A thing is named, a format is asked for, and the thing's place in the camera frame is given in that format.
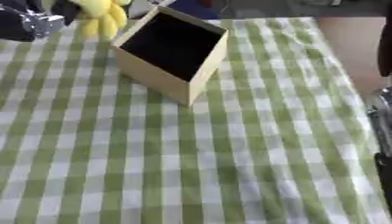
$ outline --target yellow plush toy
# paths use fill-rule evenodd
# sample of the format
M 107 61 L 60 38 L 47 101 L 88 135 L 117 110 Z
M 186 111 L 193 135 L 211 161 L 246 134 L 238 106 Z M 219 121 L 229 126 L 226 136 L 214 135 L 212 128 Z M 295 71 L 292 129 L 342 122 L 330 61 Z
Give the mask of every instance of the yellow plush toy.
M 112 39 L 127 23 L 127 15 L 121 5 L 131 0 L 70 0 L 82 8 L 82 32 L 85 36 L 96 36 L 98 32 L 105 39 Z

